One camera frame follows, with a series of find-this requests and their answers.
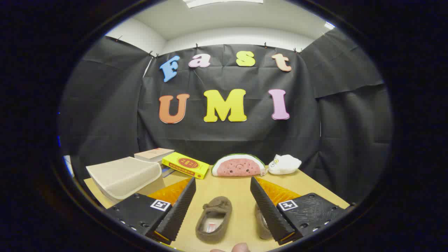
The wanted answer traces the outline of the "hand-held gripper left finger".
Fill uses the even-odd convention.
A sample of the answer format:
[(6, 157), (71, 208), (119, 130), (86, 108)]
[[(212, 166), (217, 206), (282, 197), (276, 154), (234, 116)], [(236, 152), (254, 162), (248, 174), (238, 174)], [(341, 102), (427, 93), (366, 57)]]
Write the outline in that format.
[(196, 192), (194, 177), (150, 195), (134, 193), (105, 210), (133, 232), (170, 245), (175, 241)]

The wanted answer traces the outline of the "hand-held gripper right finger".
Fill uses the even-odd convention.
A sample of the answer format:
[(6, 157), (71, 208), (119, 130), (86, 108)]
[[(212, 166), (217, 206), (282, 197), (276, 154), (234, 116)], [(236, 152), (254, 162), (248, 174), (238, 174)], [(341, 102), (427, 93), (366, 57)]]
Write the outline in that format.
[(320, 231), (351, 209), (333, 204), (317, 193), (300, 196), (259, 177), (251, 178), (250, 189), (273, 239), (279, 245)]

